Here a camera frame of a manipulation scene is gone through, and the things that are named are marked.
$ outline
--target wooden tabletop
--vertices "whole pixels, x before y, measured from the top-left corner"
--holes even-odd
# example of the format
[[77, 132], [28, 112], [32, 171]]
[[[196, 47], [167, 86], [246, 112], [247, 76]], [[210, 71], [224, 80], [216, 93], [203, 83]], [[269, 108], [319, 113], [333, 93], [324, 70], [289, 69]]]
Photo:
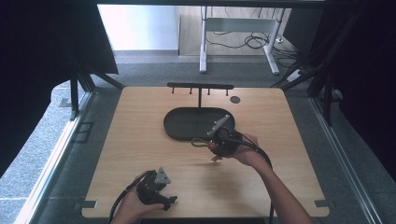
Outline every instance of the wooden tabletop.
[[[240, 98], [239, 104], [230, 101]], [[146, 217], [268, 217], [270, 199], [257, 173], [234, 159], [213, 162], [205, 147], [166, 135], [163, 119], [176, 107], [197, 106], [198, 90], [127, 87], [123, 90], [83, 208], [84, 217], [107, 217], [111, 206], [137, 175], [163, 167], [172, 183], [161, 191], [176, 195], [167, 211]], [[324, 200], [303, 141], [282, 90], [235, 88], [203, 90], [202, 106], [231, 112], [235, 129], [259, 138], [280, 179], [311, 216], [325, 217]]]

